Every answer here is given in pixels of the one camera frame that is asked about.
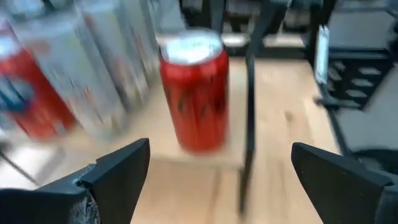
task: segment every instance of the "can top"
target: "can top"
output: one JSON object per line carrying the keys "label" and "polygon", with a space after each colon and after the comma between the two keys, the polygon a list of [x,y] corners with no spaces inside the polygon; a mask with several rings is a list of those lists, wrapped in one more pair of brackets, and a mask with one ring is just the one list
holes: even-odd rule
{"label": "can top", "polygon": [[187,30],[162,48],[162,57],[176,65],[197,65],[220,55],[223,43],[212,30]]}

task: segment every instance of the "silver can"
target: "silver can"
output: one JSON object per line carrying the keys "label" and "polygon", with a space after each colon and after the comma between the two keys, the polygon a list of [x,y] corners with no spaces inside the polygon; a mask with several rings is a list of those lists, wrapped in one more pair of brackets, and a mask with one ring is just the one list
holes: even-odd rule
{"label": "silver can", "polygon": [[86,0],[77,4],[77,8],[85,18],[126,109],[137,108],[148,94],[148,84],[137,49],[129,40],[129,25],[119,1]]}
{"label": "silver can", "polygon": [[126,110],[81,16],[57,13],[14,30],[88,133],[111,139],[123,131]]}
{"label": "silver can", "polygon": [[130,32],[144,64],[149,84],[159,75],[159,47],[155,29],[150,17],[148,0],[121,0],[125,10]]}

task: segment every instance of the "wooden table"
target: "wooden table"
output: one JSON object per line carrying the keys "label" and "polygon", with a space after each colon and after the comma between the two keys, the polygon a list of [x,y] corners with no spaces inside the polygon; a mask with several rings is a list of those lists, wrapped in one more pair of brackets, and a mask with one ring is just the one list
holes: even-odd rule
{"label": "wooden table", "polygon": [[[248,223],[320,223],[290,161],[295,141],[338,153],[307,62],[256,60],[256,156]],[[243,59],[230,61],[230,138],[220,153],[197,157],[175,138],[161,86],[131,118],[115,142],[98,142],[77,128],[60,139],[63,172],[93,162],[137,138],[151,144],[151,166],[133,223],[234,223],[238,218],[238,172],[244,165],[247,75]]]}

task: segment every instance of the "soda can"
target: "soda can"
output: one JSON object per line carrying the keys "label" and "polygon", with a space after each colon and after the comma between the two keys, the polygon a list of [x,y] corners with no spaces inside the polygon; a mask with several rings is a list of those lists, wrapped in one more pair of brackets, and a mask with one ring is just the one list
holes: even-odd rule
{"label": "soda can", "polygon": [[159,79],[159,46],[150,16],[148,0],[121,0],[148,83]]}
{"label": "soda can", "polygon": [[179,143],[214,152],[228,130],[228,54],[211,30],[182,32],[162,49],[161,76]]}
{"label": "soda can", "polygon": [[65,134],[75,119],[12,34],[0,35],[0,110],[39,141]]}
{"label": "soda can", "polygon": [[137,50],[128,39],[129,25],[117,0],[86,0],[77,4],[94,37],[127,110],[137,108],[148,84]]}
{"label": "soda can", "polygon": [[60,12],[15,32],[88,133],[108,140],[124,130],[126,110],[79,14]]}
{"label": "soda can", "polygon": [[72,0],[5,0],[5,10],[16,19],[33,19],[44,14],[65,9]]}

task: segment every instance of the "red and white can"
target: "red and white can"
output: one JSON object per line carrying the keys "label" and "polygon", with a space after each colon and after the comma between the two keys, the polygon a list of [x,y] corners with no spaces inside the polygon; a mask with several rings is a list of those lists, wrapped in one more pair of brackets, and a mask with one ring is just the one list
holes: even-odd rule
{"label": "red and white can", "polygon": [[188,30],[162,48],[160,73],[179,143],[213,152],[228,130],[228,54],[211,30]]}
{"label": "red and white can", "polygon": [[75,119],[12,34],[0,35],[0,105],[35,140],[65,133]]}

